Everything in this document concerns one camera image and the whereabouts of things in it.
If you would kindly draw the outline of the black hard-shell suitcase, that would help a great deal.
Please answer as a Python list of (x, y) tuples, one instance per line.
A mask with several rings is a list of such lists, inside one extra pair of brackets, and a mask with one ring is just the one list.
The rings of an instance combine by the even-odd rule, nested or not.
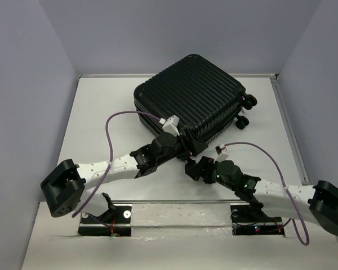
[(152, 117), (179, 118), (179, 131), (209, 145), (232, 123), (239, 129), (249, 121), (239, 113), (251, 110), (257, 99), (234, 77), (196, 54), (187, 55), (134, 90), (141, 123), (155, 136), (162, 126)]

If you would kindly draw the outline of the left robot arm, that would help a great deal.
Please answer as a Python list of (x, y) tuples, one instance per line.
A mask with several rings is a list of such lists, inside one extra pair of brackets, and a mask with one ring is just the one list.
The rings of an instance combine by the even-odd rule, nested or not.
[(42, 181), (41, 190), (54, 218), (87, 209), (99, 221), (107, 222), (113, 217), (113, 208), (107, 195), (96, 195), (101, 185), (147, 176), (171, 159), (185, 160), (207, 147), (207, 142), (197, 138), (189, 128), (177, 136), (163, 132), (150, 144), (112, 161), (76, 164), (66, 159)]

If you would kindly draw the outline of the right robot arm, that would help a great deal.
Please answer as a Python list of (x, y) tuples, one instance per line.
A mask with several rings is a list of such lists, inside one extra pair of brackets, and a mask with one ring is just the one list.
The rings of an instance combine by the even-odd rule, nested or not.
[(338, 237), (338, 188), (318, 181), (313, 186), (284, 186), (260, 177), (244, 174), (231, 160), (217, 162), (202, 157), (189, 160), (185, 174), (204, 183), (218, 183), (249, 204), (248, 214), (256, 221), (264, 217), (303, 219), (321, 226)]

